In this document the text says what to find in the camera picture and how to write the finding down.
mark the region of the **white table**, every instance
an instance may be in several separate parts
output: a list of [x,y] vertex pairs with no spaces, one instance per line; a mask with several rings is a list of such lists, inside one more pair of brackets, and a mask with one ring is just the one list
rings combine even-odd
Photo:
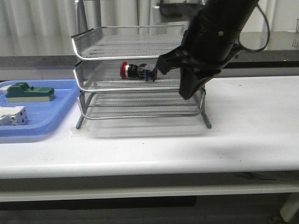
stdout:
[[[74,105],[48,138],[0,144],[0,178],[150,175],[154,180],[155,175],[183,178],[183,174],[194,174],[192,178],[196,179],[200,173],[299,169],[299,77],[218,78],[206,85],[206,91],[206,113],[212,129],[207,129],[202,117],[197,116],[87,121],[81,130],[76,130],[80,112]],[[7,189],[14,186],[13,180],[7,181],[4,181]],[[255,183],[242,182],[220,191],[217,187],[211,190],[213,183],[209,183],[211,191],[206,188],[204,193],[196,180],[186,183],[193,188],[176,183],[175,189],[163,186],[163,190],[147,188],[141,182],[136,185],[142,185],[142,190],[137,186],[129,193],[126,187],[122,191],[123,183],[119,182],[114,190],[99,185],[99,190],[93,193],[59,192],[50,196],[41,193],[35,200],[299,192],[297,185],[280,183],[262,182],[258,188]],[[6,196],[8,201],[21,197]],[[33,196],[22,199],[31,200]]]

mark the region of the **metal tray rack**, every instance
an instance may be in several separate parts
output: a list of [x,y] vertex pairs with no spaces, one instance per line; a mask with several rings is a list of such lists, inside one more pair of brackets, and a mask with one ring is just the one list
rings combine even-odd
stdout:
[[120,119],[141,117],[183,117],[205,114],[205,90],[191,99],[178,93],[180,70],[167,75],[157,74],[157,80],[121,79],[120,65],[128,63],[156,64],[159,55],[180,45],[186,27],[182,25],[143,27],[100,27],[72,37],[74,51],[84,60],[74,69],[82,91],[78,104],[83,119]]

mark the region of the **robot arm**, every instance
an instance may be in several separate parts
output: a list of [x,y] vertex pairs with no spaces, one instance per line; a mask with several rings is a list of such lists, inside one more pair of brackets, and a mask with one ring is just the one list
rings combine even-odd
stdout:
[[180,67],[179,93],[184,99],[219,74],[242,50],[238,38],[257,3],[258,0],[208,0],[197,8],[181,45],[160,55],[156,67],[163,74]]

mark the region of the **black cable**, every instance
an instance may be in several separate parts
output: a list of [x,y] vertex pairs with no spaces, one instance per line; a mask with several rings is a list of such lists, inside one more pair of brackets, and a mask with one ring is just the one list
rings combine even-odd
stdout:
[[160,14],[166,18],[180,18],[182,17],[182,14],[181,13],[173,13],[173,14],[165,14],[164,11],[163,11],[163,4],[164,4],[164,0],[160,0],[159,1],[159,11],[160,11]]
[[241,42],[240,42],[240,36],[238,37],[238,42],[239,42],[239,45],[241,46],[241,48],[243,50],[245,50],[245,51],[254,52],[254,53],[264,50],[267,47],[267,45],[269,43],[269,40],[270,40],[270,26],[269,26],[268,19],[267,19],[265,13],[262,11],[261,7],[259,5],[257,5],[256,7],[261,12],[261,14],[263,16],[263,19],[264,19],[264,21],[266,23],[266,27],[267,27],[267,41],[266,41],[266,44],[262,48],[260,48],[260,49],[250,49],[250,48],[246,48],[244,45],[242,45]]

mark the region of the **white connector block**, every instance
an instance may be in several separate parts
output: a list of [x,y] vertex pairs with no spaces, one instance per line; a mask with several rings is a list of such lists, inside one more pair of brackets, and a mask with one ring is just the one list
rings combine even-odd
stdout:
[[27,121],[27,112],[24,106],[0,106],[0,126],[24,125]]

